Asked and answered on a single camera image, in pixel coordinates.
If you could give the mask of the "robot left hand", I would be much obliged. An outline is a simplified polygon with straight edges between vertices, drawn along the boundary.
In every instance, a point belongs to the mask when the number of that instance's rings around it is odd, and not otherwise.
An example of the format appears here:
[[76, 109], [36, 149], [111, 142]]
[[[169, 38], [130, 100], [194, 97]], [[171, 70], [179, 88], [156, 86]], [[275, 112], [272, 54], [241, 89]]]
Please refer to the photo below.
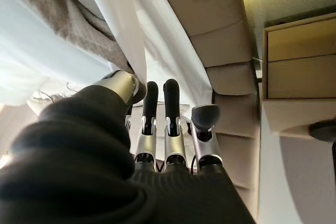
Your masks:
[[198, 175], [134, 161], [125, 118], [144, 94], [116, 71], [46, 107], [1, 169], [1, 223], [253, 223], [217, 160]]

